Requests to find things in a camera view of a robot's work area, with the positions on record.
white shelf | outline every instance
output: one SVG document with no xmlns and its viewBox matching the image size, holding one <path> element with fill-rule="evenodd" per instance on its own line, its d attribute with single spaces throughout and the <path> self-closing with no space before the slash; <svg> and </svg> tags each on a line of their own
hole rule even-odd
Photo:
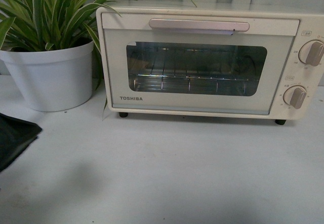
<svg viewBox="0 0 324 224">
<path fill-rule="evenodd" d="M 324 223 L 324 87 L 305 118 L 279 126 L 122 119 L 103 114 L 103 87 L 79 107 L 41 113 L 10 76 L 0 85 L 0 112 L 43 128 L 0 173 L 1 223 Z"/>
</svg>

black bag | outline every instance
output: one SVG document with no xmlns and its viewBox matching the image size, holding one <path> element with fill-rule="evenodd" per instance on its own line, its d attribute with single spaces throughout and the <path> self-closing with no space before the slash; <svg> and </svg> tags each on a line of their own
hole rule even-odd
<svg viewBox="0 0 324 224">
<path fill-rule="evenodd" d="M 0 172 L 10 166 L 41 131 L 35 123 L 0 114 Z"/>
</svg>

control knob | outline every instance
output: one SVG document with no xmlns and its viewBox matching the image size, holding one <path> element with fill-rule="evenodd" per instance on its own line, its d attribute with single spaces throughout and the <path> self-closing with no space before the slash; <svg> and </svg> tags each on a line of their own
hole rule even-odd
<svg viewBox="0 0 324 224">
<path fill-rule="evenodd" d="M 306 97 L 306 89 L 302 86 L 290 87 L 283 95 L 285 103 L 293 106 L 295 109 L 300 109 Z"/>
<path fill-rule="evenodd" d="M 318 66 L 324 55 L 324 43 L 313 40 L 306 43 L 299 51 L 299 60 L 312 66 Z"/>
</svg>

white flower pot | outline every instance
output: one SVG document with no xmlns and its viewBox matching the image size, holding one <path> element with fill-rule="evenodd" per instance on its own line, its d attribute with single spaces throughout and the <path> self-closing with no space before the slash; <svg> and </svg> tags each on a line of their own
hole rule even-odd
<svg viewBox="0 0 324 224">
<path fill-rule="evenodd" d="M 86 102 L 92 94 L 93 42 L 47 52 L 0 51 L 27 104 L 37 111 L 60 111 Z"/>
</svg>

white toaster oven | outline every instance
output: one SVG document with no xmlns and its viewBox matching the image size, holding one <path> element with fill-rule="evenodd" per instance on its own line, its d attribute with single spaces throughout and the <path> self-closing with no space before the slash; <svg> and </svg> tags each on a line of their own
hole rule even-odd
<svg viewBox="0 0 324 224">
<path fill-rule="evenodd" d="M 258 5 L 119 3 L 97 22 L 108 107 L 303 117 L 324 72 L 324 15 Z"/>
</svg>

